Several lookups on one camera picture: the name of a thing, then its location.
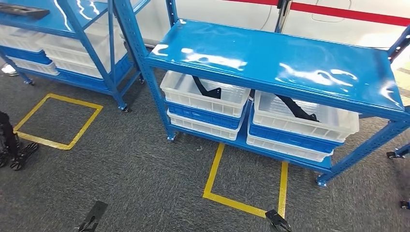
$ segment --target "red stripe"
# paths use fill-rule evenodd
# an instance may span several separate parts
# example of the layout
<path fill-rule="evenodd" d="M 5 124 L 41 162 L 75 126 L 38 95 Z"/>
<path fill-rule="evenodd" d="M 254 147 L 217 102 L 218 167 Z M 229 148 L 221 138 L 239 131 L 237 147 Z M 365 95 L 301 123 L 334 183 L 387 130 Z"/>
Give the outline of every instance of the red stripe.
<path fill-rule="evenodd" d="M 264 5 L 277 5 L 278 0 L 228 0 L 228 1 L 239 1 L 248 3 L 257 3 Z M 295 11 L 308 12 L 313 14 L 336 16 L 341 18 L 350 18 L 368 22 L 384 23 L 397 26 L 407 26 L 410 25 L 410 18 L 403 18 L 384 14 L 374 14 L 360 11 L 343 10 L 327 6 L 317 6 L 305 3 L 294 2 L 291 5 L 291 9 Z"/>

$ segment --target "shelf caster wheel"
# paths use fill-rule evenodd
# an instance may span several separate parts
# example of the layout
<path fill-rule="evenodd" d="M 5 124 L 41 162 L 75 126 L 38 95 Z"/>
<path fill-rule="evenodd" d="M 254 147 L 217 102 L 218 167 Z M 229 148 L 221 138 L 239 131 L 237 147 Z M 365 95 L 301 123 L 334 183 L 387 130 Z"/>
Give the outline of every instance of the shelf caster wheel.
<path fill-rule="evenodd" d="M 167 140 L 168 140 L 169 142 L 174 141 L 174 140 L 175 140 L 175 135 L 173 135 L 173 136 L 168 136 L 168 137 L 167 137 Z"/>
<path fill-rule="evenodd" d="M 131 112 L 131 109 L 128 106 L 126 106 L 122 111 L 124 113 L 128 113 L 128 112 Z"/>
<path fill-rule="evenodd" d="M 27 85 L 31 85 L 31 86 L 34 86 L 34 85 L 35 85 L 35 83 L 34 83 L 33 80 L 25 81 L 24 83 L 27 84 Z"/>
<path fill-rule="evenodd" d="M 318 184 L 319 187 L 327 187 L 326 182 L 316 181 L 316 184 Z"/>

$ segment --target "white plastic crate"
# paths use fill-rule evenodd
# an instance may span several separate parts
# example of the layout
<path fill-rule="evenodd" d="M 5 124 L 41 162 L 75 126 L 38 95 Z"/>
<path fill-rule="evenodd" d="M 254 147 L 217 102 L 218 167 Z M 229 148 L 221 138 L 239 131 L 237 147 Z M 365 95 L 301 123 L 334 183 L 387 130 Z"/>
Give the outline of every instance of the white plastic crate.
<path fill-rule="evenodd" d="M 127 53 L 127 49 L 123 44 L 119 32 L 119 28 L 114 30 L 114 49 L 116 54 L 116 62 Z M 105 62 L 110 56 L 109 34 L 106 25 L 94 23 L 87 28 L 86 34 L 90 40 L 95 52 L 102 61 L 106 71 L 111 71 L 110 62 Z M 81 42 L 76 39 L 70 39 L 55 35 L 46 35 L 37 42 L 45 51 L 50 59 L 58 59 L 74 64 L 83 64 L 90 67 L 95 67 L 87 50 Z"/>
<path fill-rule="evenodd" d="M 0 45 L 32 52 L 41 51 L 36 43 L 44 33 L 0 25 Z"/>
<path fill-rule="evenodd" d="M 242 121 L 241 121 L 239 123 L 239 128 L 236 130 L 233 130 L 233 129 L 229 129 L 226 127 L 221 127 L 221 126 L 217 126 L 214 124 L 201 122 L 201 121 L 194 120 L 191 118 L 174 115 L 174 114 L 171 114 L 169 111 L 167 111 L 167 115 L 171 119 L 171 124 L 184 127 L 184 128 L 187 128 L 193 131 L 198 131 L 198 132 L 207 133 L 213 136 L 221 137 L 224 139 L 229 139 L 229 140 L 236 140 L 239 129 L 241 128 L 241 125 L 242 125 Z"/>
<path fill-rule="evenodd" d="M 331 106 L 294 100 L 306 113 L 315 114 L 320 122 L 297 118 L 275 94 L 255 92 L 253 123 L 343 143 L 359 131 L 359 114 Z"/>
<path fill-rule="evenodd" d="M 115 58 L 116 58 L 116 63 L 122 59 L 124 57 L 124 55 L 127 53 L 127 49 L 122 45 L 122 44 L 118 44 L 118 46 L 122 46 L 122 48 L 120 49 L 116 49 L 115 50 Z M 59 59 L 59 58 L 55 58 L 52 56 L 49 56 L 49 58 L 56 64 L 56 66 L 59 69 L 64 69 L 64 70 L 68 70 L 68 71 L 72 71 L 72 72 L 76 72 L 76 73 L 81 73 L 84 75 L 88 75 L 88 76 L 92 76 L 92 77 L 96 77 L 96 78 L 100 78 L 102 79 L 103 77 L 101 76 L 100 71 L 98 71 L 97 67 L 95 66 L 94 63 L 92 63 L 92 65 L 88 65 L 88 64 L 83 64 L 80 62 L 74 62 L 74 61 L 70 61 L 70 60 L 64 60 L 64 59 Z M 102 60 L 103 65 L 106 67 L 107 65 L 109 66 L 110 63 L 110 55 L 108 54 L 107 57 L 104 57 L 104 60 Z"/>
<path fill-rule="evenodd" d="M 324 158 L 333 155 L 333 151 L 331 153 L 323 153 L 311 149 L 306 149 L 300 146 L 294 146 L 291 144 L 285 144 L 265 138 L 260 138 L 256 136 L 252 136 L 249 134 L 249 125 L 248 125 L 248 136 L 246 138 L 246 143 L 248 145 L 264 148 L 271 151 L 280 152 L 283 154 L 296 156 L 308 160 L 313 160 L 317 162 L 322 162 Z"/>
<path fill-rule="evenodd" d="M 169 102 L 212 111 L 233 117 L 241 117 L 250 89 L 201 79 L 207 90 L 222 89 L 221 99 L 202 96 L 191 75 L 168 71 L 161 89 Z"/>
<path fill-rule="evenodd" d="M 9 57 L 9 56 L 8 58 L 11 59 L 18 67 L 23 68 L 23 69 L 29 69 L 29 70 L 37 71 L 40 73 L 48 73 L 51 75 L 60 74 L 56 70 L 56 65 L 53 62 L 51 62 L 50 64 L 40 64 L 40 63 L 25 60 L 25 59 L 18 59 L 18 58 Z"/>

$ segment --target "glossy surface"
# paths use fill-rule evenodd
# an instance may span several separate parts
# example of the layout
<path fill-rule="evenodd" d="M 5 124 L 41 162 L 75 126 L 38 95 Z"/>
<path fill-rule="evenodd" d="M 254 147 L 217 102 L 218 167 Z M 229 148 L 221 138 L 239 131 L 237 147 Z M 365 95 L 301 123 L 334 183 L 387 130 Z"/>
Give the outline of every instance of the glossy surface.
<path fill-rule="evenodd" d="M 147 60 L 404 110 L 387 53 L 377 49 L 180 20 Z"/>
<path fill-rule="evenodd" d="M 88 0 L 67 0 L 83 28 L 107 11 L 107 3 Z M 47 9 L 50 13 L 40 20 L 26 16 L 0 13 L 0 24 L 25 28 L 44 33 L 67 36 L 73 27 L 57 0 L 0 0 L 0 3 L 16 4 Z"/>

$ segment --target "yellow floor marking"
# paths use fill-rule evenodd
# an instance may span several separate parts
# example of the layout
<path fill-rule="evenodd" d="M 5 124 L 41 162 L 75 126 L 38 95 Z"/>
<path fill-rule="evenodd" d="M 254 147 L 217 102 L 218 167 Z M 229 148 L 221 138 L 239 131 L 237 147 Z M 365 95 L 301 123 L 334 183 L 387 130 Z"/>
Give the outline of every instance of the yellow floor marking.
<path fill-rule="evenodd" d="M 262 210 L 262 209 L 259 209 L 259 208 L 256 208 L 256 207 L 253 207 L 247 204 L 243 204 L 241 202 L 237 202 L 237 201 L 228 199 L 226 197 L 222 197 L 220 195 L 217 195 L 211 192 L 224 148 L 225 148 L 224 144 L 219 144 L 217 152 L 215 154 L 214 161 L 211 166 L 211 171 L 209 172 L 208 181 L 206 182 L 206 185 L 205 185 L 203 197 L 206 199 L 218 202 L 220 204 L 224 204 L 226 206 L 239 209 L 244 212 L 265 218 L 266 210 Z M 281 177 L 280 177 L 280 191 L 279 191 L 279 205 L 278 205 L 278 212 L 282 217 L 285 216 L 287 178 L 288 178 L 288 164 L 283 162 Z"/>
<path fill-rule="evenodd" d="M 74 137 L 74 139 L 68 145 L 67 144 L 57 143 L 57 142 L 54 142 L 54 141 L 50 141 L 48 139 L 40 138 L 40 137 L 37 137 L 37 136 L 33 136 L 33 135 L 29 135 L 29 134 L 17 131 L 18 129 L 20 129 L 23 126 L 23 124 L 25 122 L 27 122 L 27 120 L 31 116 L 33 116 L 33 114 L 49 98 L 54 98 L 54 99 L 57 99 L 57 100 L 60 100 L 60 101 L 70 102 L 70 103 L 73 103 L 73 104 L 83 105 L 83 106 L 95 109 L 92 116 L 87 120 L 87 122 L 83 125 L 83 127 L 78 132 L 78 134 Z M 14 128 L 14 131 L 16 133 L 18 133 L 18 136 L 20 138 L 27 139 L 27 140 L 30 140 L 30 141 L 33 141 L 33 142 L 36 142 L 36 143 L 40 143 L 40 144 L 50 146 L 50 147 L 54 147 L 54 148 L 61 149 L 61 150 L 70 150 L 78 142 L 78 140 L 81 138 L 81 136 L 87 130 L 87 128 L 91 125 L 91 123 L 94 121 L 94 119 L 97 117 L 97 115 L 101 112 L 102 108 L 103 108 L 103 106 L 101 106 L 101 105 L 97 105 L 97 104 L 93 104 L 93 103 L 90 103 L 90 102 L 76 100 L 76 99 L 60 96 L 60 95 L 57 95 L 57 94 L 49 93 L 17 124 L 17 126 Z"/>
<path fill-rule="evenodd" d="M 286 191 L 288 189 L 288 163 L 282 162 L 282 170 L 280 173 L 280 186 L 279 186 L 279 203 L 278 213 L 285 218 L 286 207 Z"/>

